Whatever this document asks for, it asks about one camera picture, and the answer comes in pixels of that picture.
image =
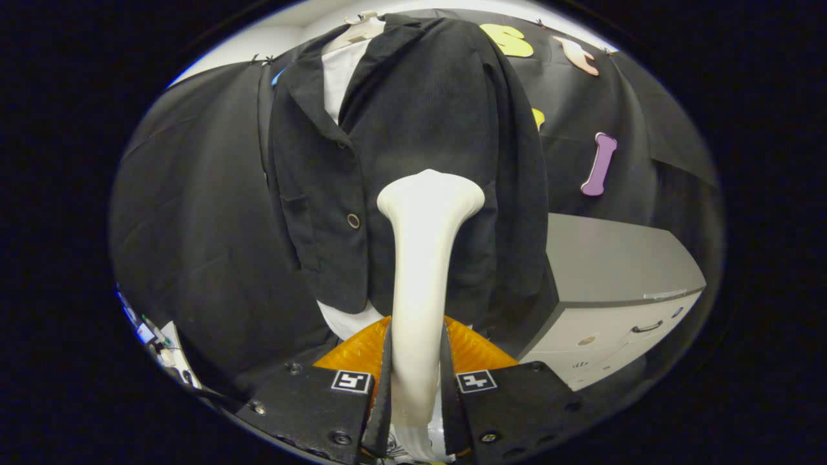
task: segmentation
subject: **purple foam letter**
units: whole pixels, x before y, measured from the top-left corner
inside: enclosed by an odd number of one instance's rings
[[[603,132],[595,136],[597,142],[597,155],[595,164],[591,167],[589,179],[580,186],[580,191],[585,195],[596,196],[603,194],[603,181],[606,179],[606,171],[609,170],[609,163],[612,161],[612,154],[618,148],[618,142]]]

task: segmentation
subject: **jacket button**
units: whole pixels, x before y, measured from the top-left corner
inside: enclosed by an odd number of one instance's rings
[[[347,224],[350,224],[351,228],[359,229],[359,226],[361,225],[361,222],[359,221],[359,217],[357,217],[355,214],[351,213],[351,214],[347,215]]]

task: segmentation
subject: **cabinet drawer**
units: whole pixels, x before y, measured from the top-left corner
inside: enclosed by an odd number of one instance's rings
[[[563,310],[532,352],[570,352],[585,348],[618,348],[632,328],[622,308]]]
[[[683,320],[699,296],[700,292],[696,292],[679,299],[627,307],[629,332],[624,342],[643,341],[655,334],[661,334],[662,338]]]
[[[529,352],[520,363],[543,362],[560,379],[568,382],[573,377],[589,371],[617,350],[617,347],[604,347],[571,352]]]
[[[638,340],[634,343],[627,343],[623,345],[620,350],[610,354],[601,362],[594,364],[592,368],[583,372],[579,376],[574,376],[568,382],[569,387],[573,391],[590,386],[597,381],[600,381],[607,376],[615,373],[621,368],[627,366],[629,363],[635,361],[638,357],[648,352],[649,349],[655,347],[668,332],[663,331],[652,336]]]

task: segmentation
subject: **orange plastic piece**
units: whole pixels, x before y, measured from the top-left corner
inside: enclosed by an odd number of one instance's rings
[[[519,365],[509,354],[466,325],[448,317],[445,317],[445,324],[451,341],[454,374]]]
[[[382,372],[382,350],[389,325],[390,316],[384,317],[336,346],[313,366],[329,370],[370,373],[376,379],[370,396],[370,405],[373,406]],[[445,317],[445,325],[448,328],[448,340],[451,342],[454,374],[518,365],[509,354],[466,325],[448,317]]]
[[[385,333],[388,331],[390,316],[373,323],[339,344],[327,355],[318,359],[314,367],[329,370],[347,370],[373,375],[376,382],[370,395],[370,406],[379,389],[379,374],[382,372],[382,349],[385,345]]]

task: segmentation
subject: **gray cabinet top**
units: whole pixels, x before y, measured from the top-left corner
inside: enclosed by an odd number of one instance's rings
[[[702,290],[695,260],[671,232],[550,213],[546,255],[561,304],[642,304]]]

